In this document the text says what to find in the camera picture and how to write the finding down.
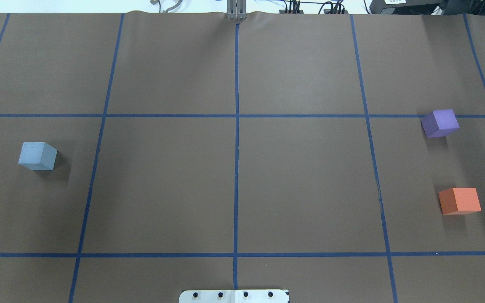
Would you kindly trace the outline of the purple foam block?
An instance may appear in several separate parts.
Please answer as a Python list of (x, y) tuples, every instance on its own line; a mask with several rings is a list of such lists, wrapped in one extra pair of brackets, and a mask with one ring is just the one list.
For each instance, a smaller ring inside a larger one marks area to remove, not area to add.
[(426, 138), (440, 138), (448, 136), (460, 129), (453, 109), (432, 111), (421, 119)]

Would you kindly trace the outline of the light blue foam block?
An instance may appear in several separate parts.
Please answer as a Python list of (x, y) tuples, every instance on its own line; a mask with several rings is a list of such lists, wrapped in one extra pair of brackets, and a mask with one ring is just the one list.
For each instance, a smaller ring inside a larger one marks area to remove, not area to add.
[(46, 142), (24, 142), (19, 165), (30, 170), (53, 170), (58, 150)]

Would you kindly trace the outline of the orange foam block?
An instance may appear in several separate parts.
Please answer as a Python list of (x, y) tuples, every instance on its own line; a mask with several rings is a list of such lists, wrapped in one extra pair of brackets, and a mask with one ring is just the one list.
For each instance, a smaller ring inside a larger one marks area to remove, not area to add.
[(454, 187), (437, 195), (443, 215), (466, 215), (482, 210), (476, 188)]

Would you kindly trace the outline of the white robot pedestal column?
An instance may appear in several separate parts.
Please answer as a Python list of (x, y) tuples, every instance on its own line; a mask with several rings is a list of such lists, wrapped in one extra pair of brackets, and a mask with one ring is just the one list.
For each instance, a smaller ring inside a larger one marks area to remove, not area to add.
[(181, 292), (179, 303), (289, 303), (288, 290), (187, 290)]

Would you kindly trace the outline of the aluminium frame post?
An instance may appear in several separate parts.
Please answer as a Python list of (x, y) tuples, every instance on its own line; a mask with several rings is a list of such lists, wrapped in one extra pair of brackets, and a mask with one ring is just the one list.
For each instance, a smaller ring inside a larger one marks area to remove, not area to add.
[(246, 0), (227, 0), (227, 19), (244, 20), (248, 17)]

